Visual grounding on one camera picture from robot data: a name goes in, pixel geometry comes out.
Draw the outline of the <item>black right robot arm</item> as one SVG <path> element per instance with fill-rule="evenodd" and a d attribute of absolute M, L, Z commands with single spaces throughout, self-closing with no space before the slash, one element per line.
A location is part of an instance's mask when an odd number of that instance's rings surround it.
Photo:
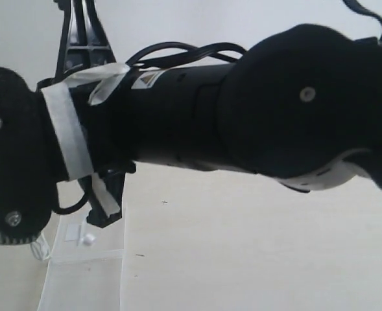
<path fill-rule="evenodd" d="M 49 113 L 58 181 L 77 180 L 88 222 L 122 217 L 136 163 L 259 174 L 288 189 L 332 189 L 356 176 L 382 190 L 382 17 L 352 40 L 301 24 L 244 49 L 232 43 L 150 45 L 116 61 L 94 1 L 58 1 L 56 73 L 37 90 Z"/>

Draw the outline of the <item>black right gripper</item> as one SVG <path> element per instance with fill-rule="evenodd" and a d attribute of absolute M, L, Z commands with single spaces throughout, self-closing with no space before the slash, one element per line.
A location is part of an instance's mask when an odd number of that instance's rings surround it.
<path fill-rule="evenodd" d="M 131 67 L 116 62 L 94 0 L 55 2 L 64 13 L 54 78 L 37 85 L 46 174 L 52 181 L 91 176 L 87 223 L 101 229 L 123 217 L 123 160 L 110 138 L 109 101 Z"/>

